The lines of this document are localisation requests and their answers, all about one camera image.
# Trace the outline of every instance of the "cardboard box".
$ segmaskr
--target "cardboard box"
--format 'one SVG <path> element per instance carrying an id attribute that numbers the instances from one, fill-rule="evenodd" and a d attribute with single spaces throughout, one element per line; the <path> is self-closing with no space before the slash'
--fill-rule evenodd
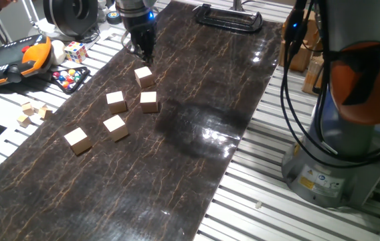
<path id="1" fill-rule="evenodd" d="M 279 65 L 284 66 L 284 51 L 285 40 L 281 41 L 281 49 L 279 52 Z M 303 45 L 300 47 L 300 51 L 293 57 L 290 65 L 290 70 L 296 70 L 303 72 L 309 65 L 310 57 L 312 57 L 312 51 L 306 49 Z"/>

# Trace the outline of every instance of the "ball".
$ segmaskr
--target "ball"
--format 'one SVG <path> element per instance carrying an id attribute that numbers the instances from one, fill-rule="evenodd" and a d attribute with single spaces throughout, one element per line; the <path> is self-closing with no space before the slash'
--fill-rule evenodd
<path id="1" fill-rule="evenodd" d="M 52 76 L 53 76 L 55 79 L 58 79 L 59 76 L 60 76 L 60 74 L 59 74 L 59 72 L 54 72 L 54 73 L 52 74 Z"/>
<path id="2" fill-rule="evenodd" d="M 71 76 L 74 76 L 75 73 L 76 73 L 76 71 L 73 70 L 73 69 L 68 70 L 68 74 L 71 75 Z"/>

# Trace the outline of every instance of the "wooden cube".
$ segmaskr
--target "wooden cube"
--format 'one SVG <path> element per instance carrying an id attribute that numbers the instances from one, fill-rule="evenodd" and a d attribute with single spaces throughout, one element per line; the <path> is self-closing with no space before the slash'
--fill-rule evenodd
<path id="1" fill-rule="evenodd" d="M 49 110 L 47 107 L 43 107 L 38 111 L 38 114 L 42 119 L 47 120 L 54 114 L 54 112 Z"/>
<path id="2" fill-rule="evenodd" d="M 22 111 L 27 116 L 31 116 L 34 114 L 34 108 L 32 107 L 30 102 L 22 104 Z"/>
<path id="3" fill-rule="evenodd" d="M 155 76 L 151 74 L 148 67 L 142 67 L 135 70 L 135 77 L 141 88 L 146 88 L 155 84 Z"/>
<path id="4" fill-rule="evenodd" d="M 36 102 L 33 106 L 35 113 L 38 113 L 41 108 L 47 108 L 48 106 L 43 102 Z"/>
<path id="5" fill-rule="evenodd" d="M 140 105 L 143 113 L 156 113 L 159 111 L 156 92 L 142 92 Z"/>
<path id="6" fill-rule="evenodd" d="M 79 155 L 92 146 L 89 137 L 80 127 L 65 135 L 65 139 L 70 144 L 71 149 L 76 155 Z"/>
<path id="7" fill-rule="evenodd" d="M 27 128 L 29 124 L 31 124 L 31 120 L 29 119 L 29 116 L 27 116 L 26 114 L 19 116 L 19 118 L 17 118 L 17 122 L 23 128 Z"/>
<path id="8" fill-rule="evenodd" d="M 118 141 L 129 134 L 124 121 L 118 115 L 104 121 L 104 125 L 113 141 Z"/>
<path id="9" fill-rule="evenodd" d="M 127 111 L 126 103 L 124 102 L 123 93 L 121 91 L 109 93 L 106 96 L 111 114 Z"/>

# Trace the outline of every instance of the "marble-patterned surface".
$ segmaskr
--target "marble-patterned surface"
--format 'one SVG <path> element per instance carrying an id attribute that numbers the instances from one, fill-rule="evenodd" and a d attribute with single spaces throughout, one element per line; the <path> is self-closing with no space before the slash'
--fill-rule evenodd
<path id="1" fill-rule="evenodd" d="M 276 66 L 280 24 L 252 35 L 158 16 L 151 66 L 161 111 L 143 114 L 124 51 L 0 165 L 0 240 L 191 240 Z M 113 142 L 105 94 L 121 90 L 130 135 Z M 81 127 L 79 156 L 64 135 Z"/>

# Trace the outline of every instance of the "white wall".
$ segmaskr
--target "white wall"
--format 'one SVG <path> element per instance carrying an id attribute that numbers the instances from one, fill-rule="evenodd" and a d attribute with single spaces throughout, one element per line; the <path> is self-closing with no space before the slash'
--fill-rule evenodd
<path id="1" fill-rule="evenodd" d="M 38 4 L 42 4 L 43 1 L 38 0 L 37 2 Z M 0 12 L 0 19 L 2 20 L 5 29 L 9 32 L 12 40 L 26 37 L 31 29 L 31 24 L 29 24 L 22 0 L 19 0 L 17 3 L 11 3 L 4 8 Z"/>

